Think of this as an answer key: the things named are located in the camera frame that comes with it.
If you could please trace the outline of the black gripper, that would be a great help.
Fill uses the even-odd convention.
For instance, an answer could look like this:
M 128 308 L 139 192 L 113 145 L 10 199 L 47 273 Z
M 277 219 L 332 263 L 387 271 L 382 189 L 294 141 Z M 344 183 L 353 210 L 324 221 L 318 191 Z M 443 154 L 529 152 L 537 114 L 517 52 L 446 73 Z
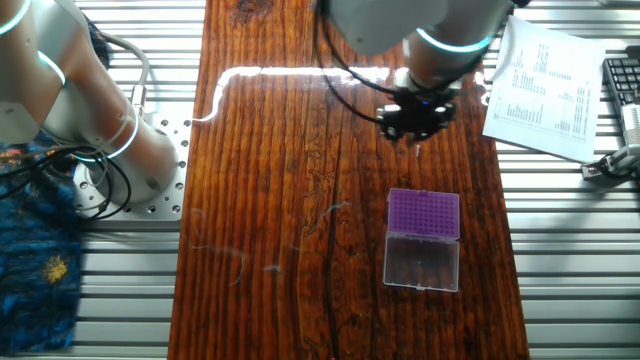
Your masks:
M 396 105 L 376 109 L 381 134 L 391 142 L 397 142 L 401 133 L 430 139 L 449 127 L 457 110 L 452 89 L 420 93 L 400 88 L 395 92 L 393 101 Z

